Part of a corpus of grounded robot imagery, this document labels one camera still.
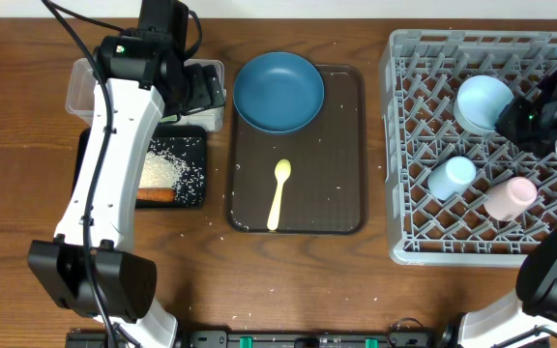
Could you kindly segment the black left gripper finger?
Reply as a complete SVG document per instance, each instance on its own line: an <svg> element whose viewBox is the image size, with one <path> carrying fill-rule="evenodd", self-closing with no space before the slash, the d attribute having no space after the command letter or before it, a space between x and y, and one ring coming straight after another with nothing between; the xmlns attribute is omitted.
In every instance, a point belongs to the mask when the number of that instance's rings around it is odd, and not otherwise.
<svg viewBox="0 0 557 348"><path fill-rule="evenodd" d="M206 87L211 100L211 106L223 107L225 100L216 68L214 66L205 66L203 71L206 79Z"/></svg>
<svg viewBox="0 0 557 348"><path fill-rule="evenodd" d="M200 112L212 106L212 84L203 76L196 77L193 83L191 111Z"/></svg>

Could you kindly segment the orange carrot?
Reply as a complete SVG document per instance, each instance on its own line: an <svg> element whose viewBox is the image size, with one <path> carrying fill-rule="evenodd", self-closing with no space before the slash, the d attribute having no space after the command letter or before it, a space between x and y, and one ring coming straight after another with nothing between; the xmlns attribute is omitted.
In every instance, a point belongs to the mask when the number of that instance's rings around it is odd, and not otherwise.
<svg viewBox="0 0 557 348"><path fill-rule="evenodd" d="M172 202L176 193L172 188L140 188L136 198L143 201Z"/></svg>

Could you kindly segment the pink plastic cup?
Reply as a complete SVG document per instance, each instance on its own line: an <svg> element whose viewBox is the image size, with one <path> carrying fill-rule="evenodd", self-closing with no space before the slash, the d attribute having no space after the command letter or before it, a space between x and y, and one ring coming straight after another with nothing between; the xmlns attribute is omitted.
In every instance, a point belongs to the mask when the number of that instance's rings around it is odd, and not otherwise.
<svg viewBox="0 0 557 348"><path fill-rule="evenodd" d="M536 186L524 177L513 177L490 188L486 193L484 208L500 221L511 221L526 211L536 200Z"/></svg>

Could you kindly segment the dark blue plate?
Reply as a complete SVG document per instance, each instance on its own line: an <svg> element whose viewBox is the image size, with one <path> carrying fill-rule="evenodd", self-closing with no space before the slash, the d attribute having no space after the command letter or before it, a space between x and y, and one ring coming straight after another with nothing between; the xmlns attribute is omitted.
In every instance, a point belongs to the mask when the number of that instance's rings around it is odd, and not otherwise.
<svg viewBox="0 0 557 348"><path fill-rule="evenodd" d="M250 126L267 133L303 129L319 113L324 99L319 70L290 52L259 55L245 63L234 80L236 111Z"/></svg>

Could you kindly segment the light blue plastic cup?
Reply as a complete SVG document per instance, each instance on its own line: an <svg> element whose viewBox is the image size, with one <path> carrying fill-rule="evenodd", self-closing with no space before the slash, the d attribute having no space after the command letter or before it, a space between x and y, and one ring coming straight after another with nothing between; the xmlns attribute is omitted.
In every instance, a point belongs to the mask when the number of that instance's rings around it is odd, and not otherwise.
<svg viewBox="0 0 557 348"><path fill-rule="evenodd" d="M461 195L475 180L476 165L465 157L453 157L435 168L427 178L430 193L438 200Z"/></svg>

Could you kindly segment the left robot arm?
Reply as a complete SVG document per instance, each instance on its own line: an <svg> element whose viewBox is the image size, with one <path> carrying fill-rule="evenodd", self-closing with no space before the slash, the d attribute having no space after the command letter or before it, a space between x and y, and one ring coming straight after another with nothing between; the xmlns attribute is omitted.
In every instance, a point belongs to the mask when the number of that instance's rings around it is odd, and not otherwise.
<svg viewBox="0 0 557 348"><path fill-rule="evenodd" d="M28 266L56 305L103 323L118 338L171 347L178 323L156 298L156 264L133 254L142 166L159 120L224 104L211 66L189 64L182 35L130 30L85 53L96 79L94 115L76 184L50 242L33 241Z"/></svg>

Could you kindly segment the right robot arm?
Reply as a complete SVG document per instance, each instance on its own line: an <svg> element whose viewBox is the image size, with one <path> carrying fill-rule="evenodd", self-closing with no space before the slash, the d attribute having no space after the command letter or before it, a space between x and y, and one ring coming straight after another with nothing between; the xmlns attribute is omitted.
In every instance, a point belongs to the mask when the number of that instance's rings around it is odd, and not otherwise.
<svg viewBox="0 0 557 348"><path fill-rule="evenodd" d="M502 105L495 130L519 149L557 154L557 70L538 85L534 101ZM557 339L557 227L522 263L515 289L503 299L449 325L441 347L537 347Z"/></svg>

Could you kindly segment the yellow plastic spoon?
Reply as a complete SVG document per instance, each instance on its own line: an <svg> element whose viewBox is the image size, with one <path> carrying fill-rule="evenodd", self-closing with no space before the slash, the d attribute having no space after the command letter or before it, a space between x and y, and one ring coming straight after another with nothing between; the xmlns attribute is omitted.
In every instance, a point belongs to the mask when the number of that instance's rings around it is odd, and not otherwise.
<svg viewBox="0 0 557 348"><path fill-rule="evenodd" d="M269 212L267 220L267 228L270 231L275 231L279 226L280 206L282 199L283 186L289 179L291 174L291 163L288 159L281 159L275 167L275 178L277 186L275 195Z"/></svg>

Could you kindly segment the light blue bowl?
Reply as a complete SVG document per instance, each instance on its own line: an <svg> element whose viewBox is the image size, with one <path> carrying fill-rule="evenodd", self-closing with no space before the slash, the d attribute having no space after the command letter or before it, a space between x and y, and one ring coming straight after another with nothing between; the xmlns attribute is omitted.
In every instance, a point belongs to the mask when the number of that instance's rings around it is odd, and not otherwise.
<svg viewBox="0 0 557 348"><path fill-rule="evenodd" d="M465 131L487 135L495 132L500 114L512 100L512 90L502 81L488 75L473 76L459 87L454 117Z"/></svg>

